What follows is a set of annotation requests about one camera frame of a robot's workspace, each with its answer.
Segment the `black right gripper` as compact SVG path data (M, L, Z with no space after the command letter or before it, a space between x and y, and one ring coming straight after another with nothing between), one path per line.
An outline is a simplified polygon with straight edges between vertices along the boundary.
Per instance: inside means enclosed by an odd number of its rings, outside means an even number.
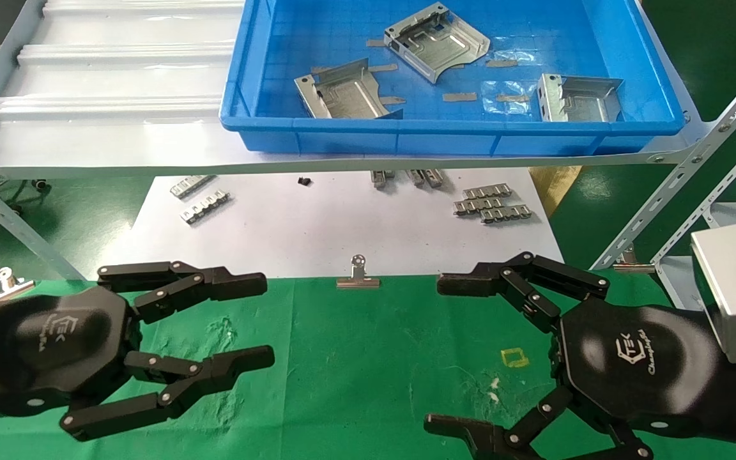
M561 315L538 286L584 302ZM470 273L440 274L439 294L500 295L541 332L556 332L557 367L567 387L556 387L508 429L429 413L424 430L462 440L473 459L541 459L532 442L572 408L614 443L575 459L654 459L631 428L736 443L736 364L706 315L611 305L603 300L608 288L607 279L531 252L478 263Z

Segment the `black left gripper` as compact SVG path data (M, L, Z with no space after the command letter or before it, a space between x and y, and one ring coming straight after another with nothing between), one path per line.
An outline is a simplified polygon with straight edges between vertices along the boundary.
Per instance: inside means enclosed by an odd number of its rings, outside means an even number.
M207 300L263 295L263 273L233 275L223 266L196 268L176 260L102 266L97 283L74 295L0 301L0 417L71 408L59 427L75 440L91 441L178 419L204 396L232 390L242 373L275 363L267 344L200 362L137 351L137 317L152 324ZM143 294L131 308L114 292ZM130 375L164 389L100 404Z

